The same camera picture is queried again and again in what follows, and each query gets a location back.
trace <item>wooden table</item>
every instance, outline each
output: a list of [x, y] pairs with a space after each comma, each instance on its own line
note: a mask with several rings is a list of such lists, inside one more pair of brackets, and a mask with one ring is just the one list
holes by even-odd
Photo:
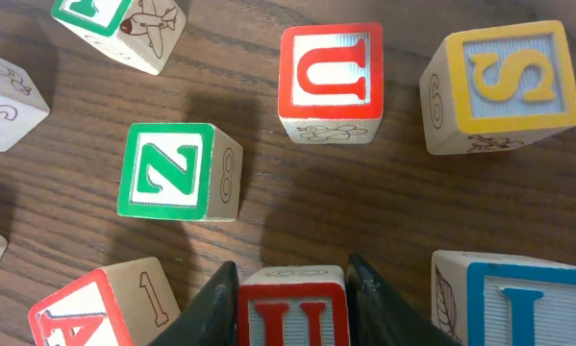
[[[50, 17], [0, 0], [0, 57], [25, 68], [51, 115], [0, 153], [0, 345], [33, 343], [29, 308], [88, 271], [155, 256], [182, 308], [224, 260], [336, 263], [362, 253], [424, 315], [437, 249], [576, 264], [576, 128], [514, 152], [434, 157], [418, 79], [447, 35], [560, 19], [576, 71], [576, 0], [191, 0], [165, 70], [114, 62]], [[277, 117], [285, 28], [380, 22], [386, 111], [369, 145], [296, 145]], [[237, 222], [116, 215], [128, 127], [211, 122], [245, 150]]]

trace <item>yellow letter s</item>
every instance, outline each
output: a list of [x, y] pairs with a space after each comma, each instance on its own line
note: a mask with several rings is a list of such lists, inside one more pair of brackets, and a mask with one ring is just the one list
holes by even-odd
[[506, 101], [514, 95], [525, 68], [535, 65], [541, 71], [541, 81], [535, 88], [525, 91], [525, 101], [549, 101], [555, 98], [553, 65], [540, 51], [524, 49], [511, 53], [501, 65], [497, 84], [489, 86], [484, 80], [484, 71], [499, 60], [496, 53], [474, 54], [474, 76], [478, 92], [491, 101]]

